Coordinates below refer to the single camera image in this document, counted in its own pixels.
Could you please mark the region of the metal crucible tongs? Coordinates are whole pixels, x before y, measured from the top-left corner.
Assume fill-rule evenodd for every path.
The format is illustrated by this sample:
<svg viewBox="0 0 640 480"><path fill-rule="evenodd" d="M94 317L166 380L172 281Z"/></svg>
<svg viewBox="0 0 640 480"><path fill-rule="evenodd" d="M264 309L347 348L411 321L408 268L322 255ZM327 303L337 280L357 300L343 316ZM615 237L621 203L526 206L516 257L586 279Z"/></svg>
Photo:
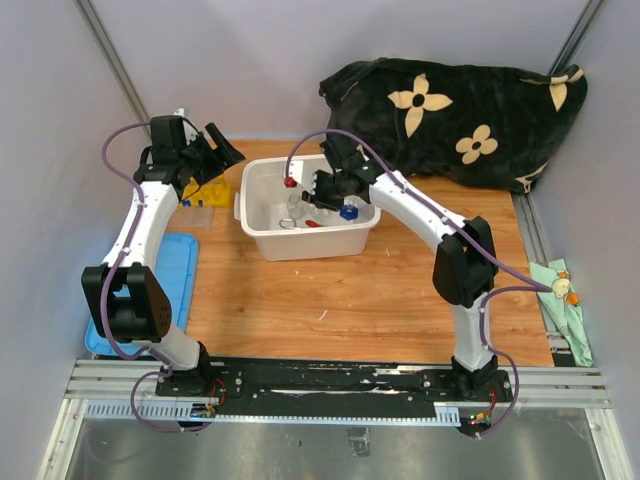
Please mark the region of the metal crucible tongs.
<svg viewBox="0 0 640 480"><path fill-rule="evenodd" d="M299 225L296 219L292 218L282 218L278 222L278 226L284 230L300 230L301 226Z"/></svg>

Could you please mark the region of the small glass beaker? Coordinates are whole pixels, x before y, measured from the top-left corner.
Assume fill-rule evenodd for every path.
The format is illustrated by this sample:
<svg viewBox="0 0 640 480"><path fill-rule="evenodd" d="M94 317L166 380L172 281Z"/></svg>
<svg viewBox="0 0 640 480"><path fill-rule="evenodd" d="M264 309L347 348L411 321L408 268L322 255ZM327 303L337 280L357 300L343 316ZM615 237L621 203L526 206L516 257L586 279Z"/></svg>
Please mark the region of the small glass beaker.
<svg viewBox="0 0 640 480"><path fill-rule="evenodd" d="M291 220L301 220L307 212L307 204L297 193L291 194L287 199L288 218Z"/></svg>

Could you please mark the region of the graduated cylinder blue base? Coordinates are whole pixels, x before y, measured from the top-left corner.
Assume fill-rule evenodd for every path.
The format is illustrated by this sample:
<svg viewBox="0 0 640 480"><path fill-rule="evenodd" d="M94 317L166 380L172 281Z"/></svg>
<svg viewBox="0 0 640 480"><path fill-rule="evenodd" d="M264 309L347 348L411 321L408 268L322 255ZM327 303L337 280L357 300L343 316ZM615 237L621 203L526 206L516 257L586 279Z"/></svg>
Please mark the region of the graduated cylinder blue base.
<svg viewBox="0 0 640 480"><path fill-rule="evenodd" d="M339 209L339 216L345 221L355 221L360 215L359 199L347 197Z"/></svg>

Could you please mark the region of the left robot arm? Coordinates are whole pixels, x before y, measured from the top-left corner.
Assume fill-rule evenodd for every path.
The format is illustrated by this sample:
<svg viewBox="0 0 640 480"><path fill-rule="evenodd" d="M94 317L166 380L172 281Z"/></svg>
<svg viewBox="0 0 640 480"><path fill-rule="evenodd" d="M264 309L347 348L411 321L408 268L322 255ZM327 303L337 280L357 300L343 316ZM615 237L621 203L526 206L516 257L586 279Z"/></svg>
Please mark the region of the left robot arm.
<svg viewBox="0 0 640 480"><path fill-rule="evenodd" d="M198 129L174 113L144 125L151 143L136 171L105 164L131 185L132 201L113 247L99 265L84 269L81 286L97 333L118 356L149 354L161 361L158 393L206 396L215 385L209 354L174 323L156 259L186 187L209 183L244 157L214 123Z"/></svg>

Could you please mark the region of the white plastic bin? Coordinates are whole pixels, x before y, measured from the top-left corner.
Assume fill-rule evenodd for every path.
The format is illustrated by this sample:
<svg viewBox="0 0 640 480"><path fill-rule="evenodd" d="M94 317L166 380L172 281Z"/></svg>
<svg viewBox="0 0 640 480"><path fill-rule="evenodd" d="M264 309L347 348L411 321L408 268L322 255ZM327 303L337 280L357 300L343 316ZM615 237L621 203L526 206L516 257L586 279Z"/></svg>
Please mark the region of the white plastic bin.
<svg viewBox="0 0 640 480"><path fill-rule="evenodd" d="M358 197L347 205L353 218L302 200L303 189L283 184L284 157L253 160L244 167L234 217L268 261L354 256L364 251L381 211Z"/></svg>

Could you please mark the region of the glass petri dish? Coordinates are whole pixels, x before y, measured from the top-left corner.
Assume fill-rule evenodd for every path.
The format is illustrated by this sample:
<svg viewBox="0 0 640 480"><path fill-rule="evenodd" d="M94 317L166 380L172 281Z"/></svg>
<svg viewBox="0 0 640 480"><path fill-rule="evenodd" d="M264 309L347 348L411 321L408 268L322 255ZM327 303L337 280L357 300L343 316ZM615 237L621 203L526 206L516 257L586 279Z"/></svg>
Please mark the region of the glass petri dish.
<svg viewBox="0 0 640 480"><path fill-rule="evenodd" d="M323 223L326 222L329 218L329 211L326 209L315 208L311 213L311 217L314 221Z"/></svg>

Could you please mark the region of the blue plastic tray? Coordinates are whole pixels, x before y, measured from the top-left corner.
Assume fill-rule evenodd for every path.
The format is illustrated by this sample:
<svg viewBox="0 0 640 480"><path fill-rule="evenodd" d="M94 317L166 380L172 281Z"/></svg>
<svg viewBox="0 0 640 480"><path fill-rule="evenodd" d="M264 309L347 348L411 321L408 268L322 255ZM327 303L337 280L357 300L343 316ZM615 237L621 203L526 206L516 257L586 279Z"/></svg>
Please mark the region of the blue plastic tray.
<svg viewBox="0 0 640 480"><path fill-rule="evenodd" d="M155 275L172 308L172 321L186 333L195 286L199 244L186 233L165 233L156 258ZM116 357L106 338L101 337L90 317L85 346L91 354Z"/></svg>

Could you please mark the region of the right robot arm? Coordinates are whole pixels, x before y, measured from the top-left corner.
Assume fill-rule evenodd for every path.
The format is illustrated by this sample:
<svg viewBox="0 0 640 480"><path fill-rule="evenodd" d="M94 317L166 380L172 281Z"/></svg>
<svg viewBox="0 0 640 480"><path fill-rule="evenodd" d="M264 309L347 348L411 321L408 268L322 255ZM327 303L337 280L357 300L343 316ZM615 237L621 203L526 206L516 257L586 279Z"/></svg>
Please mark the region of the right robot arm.
<svg viewBox="0 0 640 480"><path fill-rule="evenodd" d="M489 224L446 210L412 187L398 171L360 149L333 166L331 172L302 160L289 160L285 184L303 189L302 198L319 208L337 211L350 196L390 213L434 252L432 283L452 309L455 347L452 378L455 392L474 400L486 392L497 370L487 347L487 309L481 305L494 287L497 268L485 257L495 248Z"/></svg>

